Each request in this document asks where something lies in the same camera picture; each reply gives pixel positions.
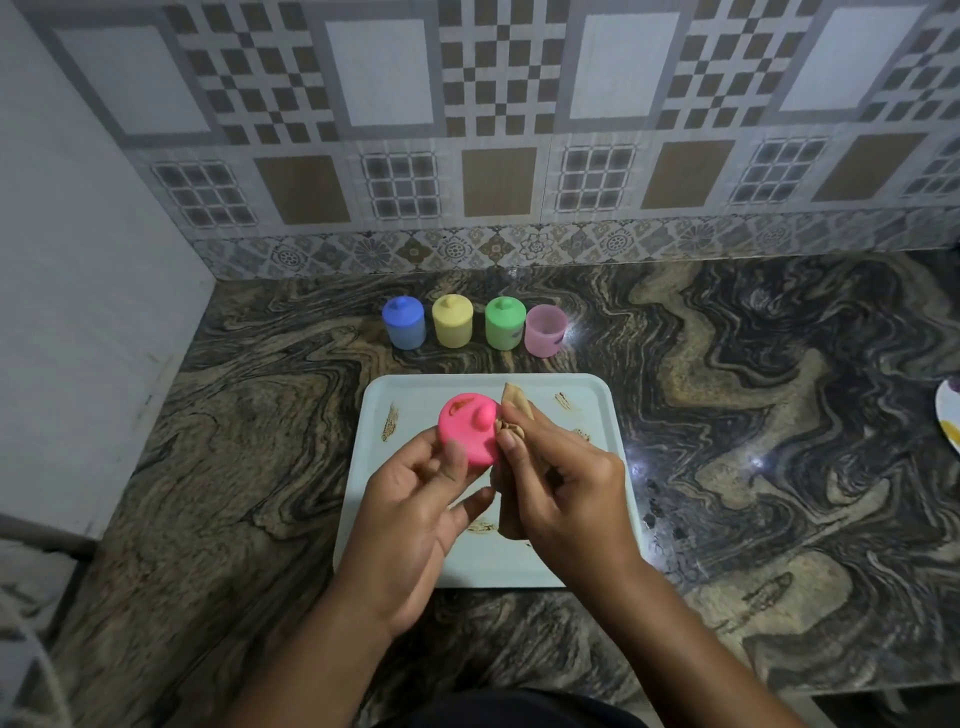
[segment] person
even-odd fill
[[[497,435],[530,544],[622,650],[663,724],[803,726],[640,556],[623,462],[534,414],[504,404],[504,419],[522,427],[526,440],[507,429]],[[559,477],[538,476],[528,444]],[[384,463],[370,478],[329,588],[221,727],[349,726],[387,648],[423,612],[454,541],[492,503],[489,486],[457,502],[479,474],[468,471],[458,445],[440,446],[436,428]],[[453,693],[388,723],[643,726],[585,697],[495,690]]]

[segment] purple cup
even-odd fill
[[[535,305],[527,313],[523,344],[533,356],[545,359],[560,350],[566,333],[566,314],[555,305]]]

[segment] white plate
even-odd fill
[[[946,379],[940,382],[940,386],[937,387],[936,406],[940,429],[944,431],[947,442],[953,445],[953,449],[960,452],[960,442],[954,437],[950,437],[949,432],[944,427],[944,423],[949,423],[956,428],[957,433],[960,433],[960,394],[950,389]]]
[[[364,393],[353,457],[344,494],[333,566],[353,528],[367,480],[384,461],[423,429],[437,423],[440,410],[462,392],[487,395],[497,401],[503,385],[512,382],[527,398],[561,427],[580,429],[598,448],[617,453],[624,461],[623,441],[616,423],[613,398],[607,384],[594,375],[388,375],[375,380]],[[396,410],[396,431],[386,441],[384,425],[391,407]],[[484,474],[465,496],[490,483]],[[634,490],[627,476],[624,483],[634,536],[640,532]],[[447,588],[561,587],[563,583],[540,560],[525,541],[510,541],[496,531],[499,496],[471,530],[454,545],[444,562],[438,586]],[[487,532],[481,532],[484,525]]]

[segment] floral tile motif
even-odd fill
[[[938,248],[960,207],[194,240],[221,280]]]

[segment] hand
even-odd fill
[[[520,520],[534,551],[577,596],[606,589],[642,563],[627,511],[623,461],[534,410],[531,420],[505,403],[503,418],[522,427],[526,441],[507,429],[496,438],[514,470]],[[556,479],[553,473],[537,475],[527,443],[553,466]]]
[[[441,448],[436,427],[400,448],[367,482],[330,590],[372,611],[390,639],[410,629],[453,542],[493,502],[487,487],[449,507],[480,474],[458,444]]]

